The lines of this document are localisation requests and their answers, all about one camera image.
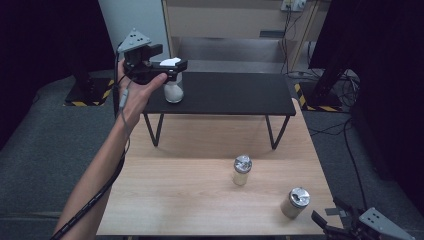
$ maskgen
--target wall outlet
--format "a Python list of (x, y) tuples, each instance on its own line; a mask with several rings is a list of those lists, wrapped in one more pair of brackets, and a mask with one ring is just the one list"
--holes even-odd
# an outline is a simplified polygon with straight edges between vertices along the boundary
[(305, 8), (306, 0), (283, 0), (281, 11), (301, 12)]

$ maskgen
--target wooden tabletop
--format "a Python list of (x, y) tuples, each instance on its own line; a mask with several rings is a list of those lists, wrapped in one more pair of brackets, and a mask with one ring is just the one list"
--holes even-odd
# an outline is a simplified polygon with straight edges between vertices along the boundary
[[(264, 116), (165, 115), (154, 147), (143, 121), (134, 129), (124, 168), (112, 187), (98, 235), (323, 234), (312, 210), (341, 227), (299, 104), (278, 149)], [(153, 127), (158, 115), (151, 115)], [(274, 134), (284, 117), (271, 116)], [(232, 182), (234, 159), (248, 154), (246, 185)], [(311, 195), (294, 220), (280, 203), (294, 187)]]

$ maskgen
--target can lid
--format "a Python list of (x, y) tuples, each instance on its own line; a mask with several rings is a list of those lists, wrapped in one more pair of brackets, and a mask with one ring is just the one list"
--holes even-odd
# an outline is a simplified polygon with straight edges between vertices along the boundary
[(234, 169), (239, 173), (248, 173), (252, 169), (252, 160), (248, 155), (240, 155), (234, 161)]
[(290, 192), (290, 202), (298, 208), (305, 208), (308, 206), (309, 201), (311, 200), (311, 197), (305, 189), (302, 187), (294, 188)]

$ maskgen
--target wall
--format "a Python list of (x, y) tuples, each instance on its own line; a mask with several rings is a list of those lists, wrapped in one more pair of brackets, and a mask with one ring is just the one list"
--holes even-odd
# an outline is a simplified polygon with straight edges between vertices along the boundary
[(161, 0), (99, 0), (99, 4), (115, 50), (136, 28), (152, 40), (152, 45), (163, 45), (163, 53), (151, 60), (170, 58)]

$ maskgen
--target cable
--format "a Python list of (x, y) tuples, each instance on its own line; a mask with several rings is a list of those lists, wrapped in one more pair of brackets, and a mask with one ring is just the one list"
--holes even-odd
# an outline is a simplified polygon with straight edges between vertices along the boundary
[(365, 210), (367, 210), (367, 209), (368, 209), (368, 206), (367, 206), (367, 201), (366, 201), (366, 199), (365, 199), (364, 188), (362, 187), (361, 177), (359, 176), (359, 171), (358, 171), (358, 167), (356, 166), (355, 158), (353, 157), (352, 151), (350, 150), (349, 143), (348, 143), (348, 141), (347, 141), (346, 126), (347, 126), (347, 124), (348, 124), (350, 121), (352, 121), (352, 118), (349, 118), (349, 119), (345, 122), (345, 124), (344, 124), (344, 126), (343, 126), (343, 133), (344, 133), (343, 135), (344, 135), (344, 139), (345, 139), (345, 143), (346, 143), (347, 150), (348, 150), (349, 155), (350, 155), (350, 159), (352, 160), (353, 167), (355, 168), (356, 177), (358, 178), (359, 189), (360, 189), (360, 191), (361, 191), (361, 195), (362, 195), (362, 202), (363, 202), (363, 204), (364, 204), (364, 209), (365, 209)]
[(115, 182), (115, 180), (118, 178), (119, 174), (121, 173), (122, 167), (124, 166), (125, 162), (125, 154), (126, 152), (122, 153), (121, 159), (118, 163), (118, 166), (116, 167), (115, 172), (113, 173), (112, 177), (106, 182), (106, 184), (97, 192), (96, 195), (94, 195), (93, 198), (91, 198), (90, 201), (88, 201), (84, 207), (81, 208), (81, 210), (75, 214), (74, 217), (71, 218), (65, 225), (62, 226), (61, 229), (59, 229), (51, 238), (50, 240), (57, 240), (61, 239), (69, 230), (72, 229), (75, 224), (81, 220), (85, 216), (85, 214), (90, 211), (91, 208), (96, 205), (96, 203), (104, 196), (104, 194), (109, 190), (109, 188), (112, 186), (112, 184)]
[(286, 34), (288, 31), (288, 26), (290, 23), (290, 19), (291, 19), (291, 7), (287, 8), (287, 15), (286, 15), (286, 22), (285, 22), (285, 26), (284, 26), (284, 35), (283, 38), (281, 39), (281, 47), (283, 48), (283, 52), (284, 52), (284, 64), (281, 67), (280, 73), (283, 73), (284, 67), (287, 67), (287, 72), (289, 72), (289, 64), (288, 64), (288, 48), (287, 48), (287, 38), (286, 38)]
[[(115, 79), (117, 79), (117, 71), (118, 71), (118, 60), (119, 60), (119, 53), (118, 51), (116, 51), (116, 61), (115, 61)], [(113, 94), (113, 100), (114, 100), (114, 110), (115, 110), (115, 117), (118, 114), (117, 108), (116, 106), (117, 104), (117, 99), (119, 99), (119, 82), (125, 77), (126, 75), (124, 75), (117, 83), (115, 83), (114, 86), (114, 94)], [(126, 90), (127, 90), (127, 94), (128, 94), (128, 87), (131, 84), (131, 82), (128, 84)], [(123, 115), (123, 107), (120, 108), (119, 110), (121, 112), (121, 115), (124, 119), (124, 125), (127, 131), (127, 134), (129, 133), (129, 129), (127, 126), (127, 123), (125, 121), (124, 115)], [(123, 153), (121, 154), (121, 158), (120, 161), (118, 163), (118, 166), (115, 169), (115, 172), (113, 173), (113, 175), (110, 177), (110, 179), (106, 182), (105, 185), (103, 185), (103, 187), (97, 192), (96, 195), (94, 195), (91, 200), (89, 200), (84, 207), (81, 208), (81, 210), (75, 214), (74, 217), (72, 217), (65, 225), (62, 226), (62, 228), (60, 228), (51, 238), (50, 240), (57, 240), (57, 239), (61, 239), (69, 230), (72, 229), (73, 226), (75, 226), (75, 224), (77, 224), (84, 216), (85, 214), (87, 214), (90, 209), (92, 209), (96, 203), (104, 196), (104, 194), (110, 189), (110, 187), (113, 185), (113, 183), (115, 182), (115, 180), (118, 178), (119, 174), (121, 173), (121, 170), (124, 166), (124, 162), (125, 162), (125, 155), (128, 152), (128, 149), (130, 147), (130, 139), (128, 137), (128, 144), (127, 147), (124, 149)]]
[(312, 128), (309, 128), (308, 127), (308, 129), (309, 130), (311, 130), (311, 131), (314, 131), (315, 133), (312, 133), (311, 134), (311, 137), (313, 137), (313, 136), (315, 136), (315, 135), (317, 135), (317, 134), (320, 134), (320, 133), (323, 133), (323, 134), (327, 134), (327, 135), (333, 135), (333, 136), (336, 136), (336, 135), (339, 135), (340, 133), (342, 133), (343, 131), (344, 131), (344, 129), (342, 129), (341, 131), (339, 131), (339, 132), (337, 132), (337, 133), (328, 133), (328, 132), (326, 132), (327, 130), (330, 130), (330, 129), (332, 129), (332, 128), (335, 128), (335, 127), (338, 127), (338, 126), (341, 126), (341, 125), (343, 125), (344, 123), (339, 123), (339, 124), (336, 124), (336, 125), (334, 125), (334, 126), (331, 126), (331, 127), (328, 127), (328, 128), (326, 128), (326, 129), (323, 129), (323, 130), (315, 130), (315, 129), (312, 129)]

